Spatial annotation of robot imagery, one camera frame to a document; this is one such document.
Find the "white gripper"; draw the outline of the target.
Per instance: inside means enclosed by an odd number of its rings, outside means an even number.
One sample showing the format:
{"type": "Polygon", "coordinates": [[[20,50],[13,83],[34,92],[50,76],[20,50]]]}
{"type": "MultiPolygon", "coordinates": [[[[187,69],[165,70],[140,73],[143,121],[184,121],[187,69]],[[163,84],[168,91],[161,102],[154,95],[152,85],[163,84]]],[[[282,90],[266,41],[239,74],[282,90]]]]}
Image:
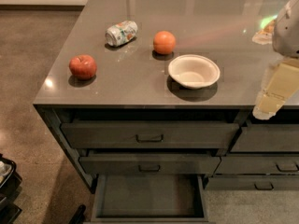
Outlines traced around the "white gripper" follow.
{"type": "Polygon", "coordinates": [[[280,10],[272,36],[273,50],[284,58],[270,65],[263,76],[252,114],[268,120],[299,90],[299,0],[289,0],[280,10]]]}

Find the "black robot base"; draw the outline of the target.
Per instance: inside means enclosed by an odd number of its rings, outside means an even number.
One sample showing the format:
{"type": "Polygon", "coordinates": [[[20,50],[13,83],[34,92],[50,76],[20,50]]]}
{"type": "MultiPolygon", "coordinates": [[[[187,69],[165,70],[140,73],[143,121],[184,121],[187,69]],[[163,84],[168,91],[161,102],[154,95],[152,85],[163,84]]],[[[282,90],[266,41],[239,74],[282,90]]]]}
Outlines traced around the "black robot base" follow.
{"type": "Polygon", "coordinates": [[[17,165],[0,155],[0,224],[14,224],[21,209],[14,203],[22,178],[16,171],[17,165]]]}

